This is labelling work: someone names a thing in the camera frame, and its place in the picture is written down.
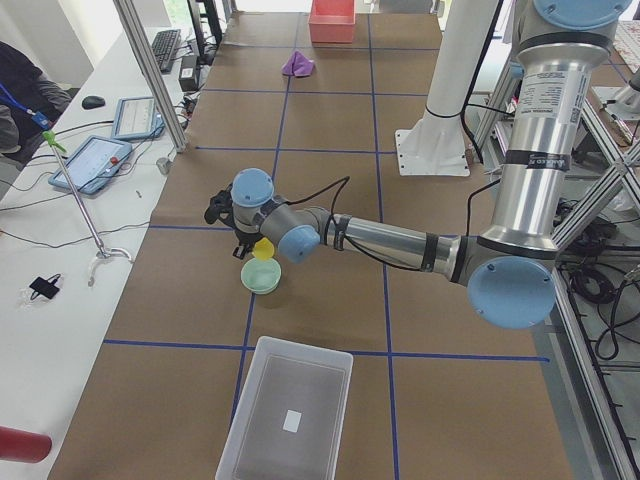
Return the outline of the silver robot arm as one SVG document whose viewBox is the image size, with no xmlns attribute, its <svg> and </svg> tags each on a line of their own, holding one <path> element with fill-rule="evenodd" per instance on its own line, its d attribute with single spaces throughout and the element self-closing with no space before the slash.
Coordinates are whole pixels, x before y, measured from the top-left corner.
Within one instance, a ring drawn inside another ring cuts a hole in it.
<svg viewBox="0 0 640 480">
<path fill-rule="evenodd" d="M 609 57 L 626 9 L 624 1 L 518 3 L 512 51 L 524 75 L 491 223 L 479 235 L 446 237 L 333 209 L 297 210 L 266 172 L 249 168 L 228 189 L 242 247 L 267 239 L 294 263 L 319 245 L 355 250 L 465 286 L 474 310 L 494 325 L 540 323 L 555 303 L 553 219 L 591 74 Z"/>
</svg>

